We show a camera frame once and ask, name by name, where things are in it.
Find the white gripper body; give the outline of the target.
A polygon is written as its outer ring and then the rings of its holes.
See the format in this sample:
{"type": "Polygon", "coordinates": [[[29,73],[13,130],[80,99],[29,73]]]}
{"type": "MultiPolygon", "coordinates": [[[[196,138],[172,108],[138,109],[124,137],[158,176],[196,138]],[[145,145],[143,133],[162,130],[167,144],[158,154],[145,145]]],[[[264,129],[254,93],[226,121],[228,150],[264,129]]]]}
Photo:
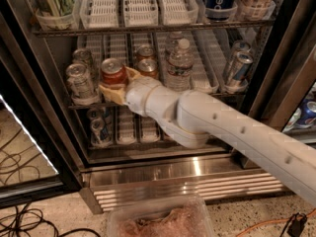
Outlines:
{"type": "Polygon", "coordinates": [[[136,114],[145,113],[145,104],[151,92],[161,86],[161,82],[151,77],[139,77],[128,84],[125,103],[136,114]]]}

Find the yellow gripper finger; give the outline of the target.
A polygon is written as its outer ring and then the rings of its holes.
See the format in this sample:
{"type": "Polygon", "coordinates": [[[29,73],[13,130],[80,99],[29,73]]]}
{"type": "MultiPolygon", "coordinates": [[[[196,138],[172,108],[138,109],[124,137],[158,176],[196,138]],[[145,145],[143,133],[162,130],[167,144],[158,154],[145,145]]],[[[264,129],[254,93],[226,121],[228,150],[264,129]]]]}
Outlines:
{"type": "Polygon", "coordinates": [[[128,77],[128,82],[131,83],[134,80],[136,80],[137,78],[141,77],[141,74],[139,71],[130,68],[130,67],[126,67],[126,73],[127,73],[127,77],[128,77]]]}
{"type": "Polygon", "coordinates": [[[125,89],[111,89],[103,85],[99,85],[99,89],[104,97],[118,105],[125,104],[125,89]]]}

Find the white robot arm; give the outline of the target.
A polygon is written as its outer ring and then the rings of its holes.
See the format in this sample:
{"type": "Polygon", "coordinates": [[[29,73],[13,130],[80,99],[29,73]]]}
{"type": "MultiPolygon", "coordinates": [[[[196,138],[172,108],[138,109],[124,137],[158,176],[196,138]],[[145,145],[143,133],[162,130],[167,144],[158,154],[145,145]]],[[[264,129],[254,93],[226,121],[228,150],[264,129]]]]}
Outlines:
{"type": "Polygon", "coordinates": [[[179,144],[197,149],[210,136],[237,149],[298,196],[316,205],[316,149],[245,116],[200,91],[175,92],[127,70],[125,85],[99,83],[101,93],[132,112],[154,119],[179,144]]]}

